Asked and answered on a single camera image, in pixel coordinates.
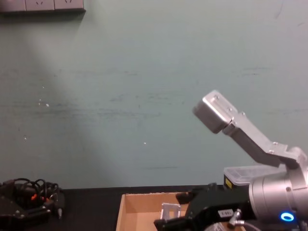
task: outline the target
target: label sticker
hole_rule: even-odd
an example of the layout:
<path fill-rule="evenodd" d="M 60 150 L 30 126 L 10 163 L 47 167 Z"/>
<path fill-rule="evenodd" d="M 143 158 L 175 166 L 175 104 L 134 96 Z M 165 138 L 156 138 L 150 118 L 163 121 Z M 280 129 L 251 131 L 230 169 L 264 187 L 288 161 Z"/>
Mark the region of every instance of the label sticker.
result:
<path fill-rule="evenodd" d="M 229 218 L 229 217 L 232 217 L 233 210 L 232 209 L 219 210 L 218 214 L 221 218 Z"/>
<path fill-rule="evenodd" d="M 232 189 L 232 183 L 226 178 L 226 184 L 229 188 Z"/>

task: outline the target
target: yellow label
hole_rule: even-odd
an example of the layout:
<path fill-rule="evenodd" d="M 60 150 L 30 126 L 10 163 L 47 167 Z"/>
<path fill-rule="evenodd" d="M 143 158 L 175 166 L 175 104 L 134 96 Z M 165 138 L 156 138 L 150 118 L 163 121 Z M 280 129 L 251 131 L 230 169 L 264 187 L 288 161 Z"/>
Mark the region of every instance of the yellow label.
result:
<path fill-rule="evenodd" d="M 226 178 L 226 184 L 229 188 L 232 189 L 232 183 Z"/>

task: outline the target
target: white plastic container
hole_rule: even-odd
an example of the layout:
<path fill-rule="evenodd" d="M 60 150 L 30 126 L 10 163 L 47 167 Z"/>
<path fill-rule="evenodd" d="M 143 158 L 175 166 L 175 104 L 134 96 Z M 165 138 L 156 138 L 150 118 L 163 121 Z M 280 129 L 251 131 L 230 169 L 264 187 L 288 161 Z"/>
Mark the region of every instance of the white plastic container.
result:
<path fill-rule="evenodd" d="M 228 188 L 237 188 L 249 185 L 254 178 L 269 174 L 285 172 L 285 165 L 271 167 L 267 165 L 226 167 L 224 169 L 224 185 Z"/>

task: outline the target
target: white label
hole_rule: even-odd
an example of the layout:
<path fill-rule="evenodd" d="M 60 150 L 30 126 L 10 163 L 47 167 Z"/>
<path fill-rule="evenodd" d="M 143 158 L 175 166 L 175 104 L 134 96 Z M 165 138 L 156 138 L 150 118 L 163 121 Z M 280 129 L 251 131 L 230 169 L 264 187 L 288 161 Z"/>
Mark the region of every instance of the white label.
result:
<path fill-rule="evenodd" d="M 218 213 L 221 218 L 228 218 L 228 217 L 232 217 L 233 210 L 232 209 L 219 210 Z"/>

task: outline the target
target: robotic arm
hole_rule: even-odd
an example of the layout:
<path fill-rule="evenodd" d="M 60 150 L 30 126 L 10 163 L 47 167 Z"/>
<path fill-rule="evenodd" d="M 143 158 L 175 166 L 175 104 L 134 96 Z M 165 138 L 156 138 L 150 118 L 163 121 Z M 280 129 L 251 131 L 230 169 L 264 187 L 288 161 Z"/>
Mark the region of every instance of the robotic arm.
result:
<path fill-rule="evenodd" d="M 194 114 L 213 132 L 230 136 L 258 163 L 278 167 L 287 173 L 257 178 L 249 186 L 249 196 L 257 219 L 278 222 L 282 213 L 308 220 L 308 161 L 298 147 L 271 142 L 219 92 L 206 95 L 193 109 Z"/>
<path fill-rule="evenodd" d="M 257 219 L 265 224 L 308 220 L 308 159 L 298 147 L 271 142 L 219 92 L 206 95 L 193 109 L 194 114 L 213 132 L 230 136 L 258 163 L 287 172 L 256 178 L 249 190 L 213 192 L 205 189 L 190 197 L 185 217 L 157 220 L 159 231 L 203 231 L 215 222 L 243 225 Z"/>

